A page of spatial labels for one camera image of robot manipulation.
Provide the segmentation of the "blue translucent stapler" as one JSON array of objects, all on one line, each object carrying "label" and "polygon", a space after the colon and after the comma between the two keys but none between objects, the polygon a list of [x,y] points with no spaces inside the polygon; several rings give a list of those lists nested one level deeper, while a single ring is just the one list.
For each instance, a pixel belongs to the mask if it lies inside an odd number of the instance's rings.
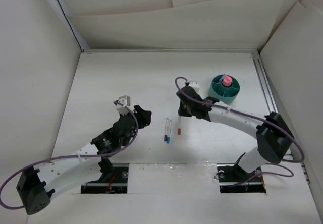
[{"label": "blue translucent stapler", "polygon": [[225,77],[226,77],[226,75],[222,74],[221,77],[219,78],[219,82],[221,83]]}]

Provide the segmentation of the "pink cap glue bottle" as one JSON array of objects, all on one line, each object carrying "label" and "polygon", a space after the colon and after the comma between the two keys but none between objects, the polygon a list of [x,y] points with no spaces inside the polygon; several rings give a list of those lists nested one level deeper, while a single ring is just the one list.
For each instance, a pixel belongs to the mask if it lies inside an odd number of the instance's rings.
[{"label": "pink cap glue bottle", "polygon": [[230,76],[225,76],[222,79],[222,85],[224,87],[231,87],[232,83],[233,83],[233,79]]}]

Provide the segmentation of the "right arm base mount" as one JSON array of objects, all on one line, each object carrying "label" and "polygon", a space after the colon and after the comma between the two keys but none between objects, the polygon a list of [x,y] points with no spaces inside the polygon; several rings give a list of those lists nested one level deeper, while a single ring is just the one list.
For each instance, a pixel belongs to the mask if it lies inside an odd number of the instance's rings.
[{"label": "right arm base mount", "polygon": [[217,173],[214,176],[219,181],[220,193],[266,193],[261,173],[261,167],[247,173],[237,163],[217,164]]}]

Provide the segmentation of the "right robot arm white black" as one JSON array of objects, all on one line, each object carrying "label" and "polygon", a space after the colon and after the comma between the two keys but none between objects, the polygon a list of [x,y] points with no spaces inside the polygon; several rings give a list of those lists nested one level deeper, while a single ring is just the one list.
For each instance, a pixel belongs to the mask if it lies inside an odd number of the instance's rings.
[{"label": "right robot arm white black", "polygon": [[280,164],[293,143],[294,137],[280,114],[271,112],[263,117],[229,109],[213,97],[201,98],[196,90],[186,85],[176,93],[180,100],[178,114],[226,125],[248,134],[256,146],[244,152],[229,169],[234,181],[245,181],[265,164]]}]

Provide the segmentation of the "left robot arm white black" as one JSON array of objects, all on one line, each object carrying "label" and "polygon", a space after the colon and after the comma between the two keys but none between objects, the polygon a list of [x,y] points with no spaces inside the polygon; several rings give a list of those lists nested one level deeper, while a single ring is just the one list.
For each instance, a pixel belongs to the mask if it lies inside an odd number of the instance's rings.
[{"label": "left robot arm white black", "polygon": [[139,105],[132,112],[119,108],[120,117],[113,126],[93,138],[69,158],[50,160],[39,167],[24,169],[16,189],[28,215],[44,210],[62,193],[86,182],[107,182],[114,174],[109,157],[126,148],[138,130],[151,123],[152,112]]}]

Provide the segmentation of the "red cap white marker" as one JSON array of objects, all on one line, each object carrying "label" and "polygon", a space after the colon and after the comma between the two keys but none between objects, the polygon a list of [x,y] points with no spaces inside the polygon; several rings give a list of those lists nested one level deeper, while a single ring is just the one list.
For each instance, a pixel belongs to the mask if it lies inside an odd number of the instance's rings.
[{"label": "red cap white marker", "polygon": [[181,135],[181,116],[178,116],[177,129],[178,129],[178,135]]}]

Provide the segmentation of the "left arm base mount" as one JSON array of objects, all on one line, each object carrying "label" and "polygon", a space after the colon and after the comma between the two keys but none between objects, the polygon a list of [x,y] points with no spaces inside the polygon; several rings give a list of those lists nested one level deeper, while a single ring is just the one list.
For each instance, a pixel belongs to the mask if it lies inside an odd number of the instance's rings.
[{"label": "left arm base mount", "polygon": [[127,194],[129,165],[113,165],[108,158],[98,163],[100,177],[98,180],[81,185],[81,194]]}]

